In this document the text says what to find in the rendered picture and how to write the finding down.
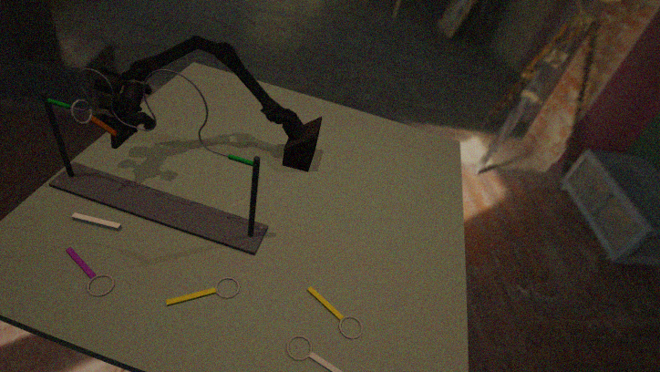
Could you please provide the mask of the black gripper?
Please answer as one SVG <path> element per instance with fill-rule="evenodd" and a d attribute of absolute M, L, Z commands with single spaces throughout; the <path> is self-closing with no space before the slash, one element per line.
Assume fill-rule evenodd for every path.
<path fill-rule="evenodd" d="M 155 124 L 155 120 L 149 117 L 145 112 L 138 112 L 142 111 L 142 107 L 140 107 L 140 102 L 133 97 L 130 96 L 125 96 L 125 98 L 129 98 L 129 112 L 125 113 L 122 111 L 122 109 L 117 109 L 114 110 L 118 118 L 123 121 L 124 123 L 137 127 L 138 125 L 144 124 L 143 127 L 144 129 L 152 129 Z M 123 142 L 126 141 L 128 137 L 130 137 L 132 134 L 135 132 L 138 132 L 136 128 L 131 128 L 129 126 L 126 126 L 122 124 L 121 122 L 118 121 L 118 119 L 115 117 L 113 112 L 111 112 L 114 117 L 109 117 L 106 113 L 105 114 L 96 114 L 93 115 L 95 118 L 103 121 L 114 129 L 117 132 L 116 137 L 111 135 L 111 146 L 113 149 L 117 149 Z"/>

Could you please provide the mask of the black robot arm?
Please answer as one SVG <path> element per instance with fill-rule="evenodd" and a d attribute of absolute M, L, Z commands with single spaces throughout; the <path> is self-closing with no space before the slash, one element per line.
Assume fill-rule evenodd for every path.
<path fill-rule="evenodd" d="M 169 48 L 156 56 L 137 60 L 130 66 L 129 71 L 123 72 L 122 75 L 102 67 L 99 73 L 107 78 L 108 82 L 114 88 L 114 95 L 116 94 L 112 102 L 113 110 L 122 109 L 122 111 L 128 113 L 129 98 L 125 98 L 125 96 L 136 98 L 139 102 L 141 102 L 143 97 L 143 84 L 140 84 L 137 81 L 144 81 L 151 72 L 159 70 L 170 62 L 175 61 L 196 49 L 215 55 L 225 66 L 236 74 L 243 84 L 261 102 L 261 106 L 263 107 L 261 112 L 265 114 L 266 118 L 276 124 L 283 124 L 282 127 L 284 132 L 289 137 L 288 141 L 302 138 L 309 127 L 304 126 L 295 112 L 289 108 L 283 108 L 266 94 L 266 91 L 262 86 L 242 65 L 234 47 L 223 42 L 217 44 L 206 38 L 201 38 L 200 36 L 192 36 L 190 39 L 177 46 Z M 137 81 L 128 81 L 131 79 Z M 101 75 L 98 75 L 94 89 L 112 95 L 113 92 L 108 82 Z M 122 85 L 125 87 L 123 92 L 119 93 Z"/>

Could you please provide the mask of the beige rectangular bar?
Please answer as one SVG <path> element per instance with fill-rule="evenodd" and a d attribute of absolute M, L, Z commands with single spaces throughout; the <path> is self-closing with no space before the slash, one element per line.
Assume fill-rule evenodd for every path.
<path fill-rule="evenodd" d="M 75 222 L 82 222 L 84 224 L 97 226 L 97 227 L 112 230 L 112 231 L 115 231 L 115 232 L 119 232 L 122 228 L 121 223 L 110 222 L 110 221 L 102 220 L 102 219 L 99 219 L 99 218 L 95 218 L 95 217 L 91 217 L 91 216 L 87 216 L 87 215 L 83 215 L 83 214 L 75 213 L 75 212 L 74 212 L 74 215 L 72 216 L 72 219 Z"/>

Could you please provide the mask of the grey metal loop with yellow handle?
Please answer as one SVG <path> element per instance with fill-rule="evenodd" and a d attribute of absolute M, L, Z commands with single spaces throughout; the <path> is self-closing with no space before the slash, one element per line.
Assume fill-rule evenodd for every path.
<path fill-rule="evenodd" d="M 325 308 L 326 308 L 326 309 L 327 309 L 327 310 L 328 310 L 328 311 L 329 311 L 329 312 L 330 312 L 330 313 L 331 313 L 331 314 L 332 314 L 337 320 L 340 320 L 340 321 L 339 321 L 339 329 L 340 329 L 341 334 L 342 334 L 344 337 L 349 338 L 349 339 L 356 339 L 356 338 L 359 338 L 359 337 L 363 334 L 363 329 L 364 329 L 364 327 L 363 327 L 363 325 L 362 325 L 361 320 L 359 320 L 358 318 L 356 318 L 356 317 L 354 317 L 354 316 L 351 316 L 351 315 L 343 317 L 343 316 L 342 316 L 342 315 L 341 315 L 341 314 L 340 314 L 340 313 L 339 313 L 339 312 L 338 312 L 333 306 L 331 306 L 331 305 L 330 305 L 330 304 L 329 304 L 329 303 L 328 303 L 328 302 L 327 302 L 327 301 L 326 301 L 326 300 L 325 300 L 320 294 L 318 294 L 318 293 L 316 292 L 316 290 L 315 290 L 312 286 L 308 287 L 306 291 L 309 292 L 309 293 L 310 293 L 310 294 L 311 294 L 311 295 L 312 295 L 312 296 L 313 296 L 313 297 L 314 297 L 314 298 L 315 298 L 315 299 L 316 299 L 316 300 L 317 300 L 322 306 L 324 306 L 324 307 L 325 307 Z M 360 331 L 360 333 L 359 333 L 357 336 L 347 336 L 347 335 L 343 332 L 342 327 L 341 327 L 341 325 L 342 325 L 342 321 L 345 320 L 345 319 L 347 319 L 347 318 L 356 319 L 356 320 L 359 322 L 359 324 L 360 324 L 360 326 L 361 326 L 361 331 Z"/>
<path fill-rule="evenodd" d="M 225 279 L 233 280 L 237 284 L 238 288 L 237 288 L 237 291 L 236 291 L 235 294 L 233 294 L 233 295 L 223 295 L 218 291 L 219 282 L 222 281 L 222 280 L 225 280 Z M 167 306 L 170 306 L 170 305 L 175 305 L 175 304 L 178 304 L 178 303 L 181 303 L 181 302 L 184 302 L 184 303 L 189 302 L 191 300 L 195 300 L 197 298 L 201 298 L 201 297 L 204 297 L 204 296 L 207 296 L 207 295 L 213 295 L 213 294 L 218 294 L 220 297 L 224 297 L 224 298 L 230 298 L 230 297 L 235 297 L 239 293 L 239 290 L 240 290 L 240 285 L 239 285 L 239 282 L 236 279 L 234 279 L 233 277 L 223 277 L 217 282 L 215 288 L 202 290 L 202 291 L 199 291 L 199 292 L 196 292 L 196 293 L 193 293 L 193 294 L 187 294 L 187 295 L 180 296 L 180 297 L 177 297 L 177 298 L 174 297 L 174 298 L 166 300 L 166 303 L 167 303 Z"/>

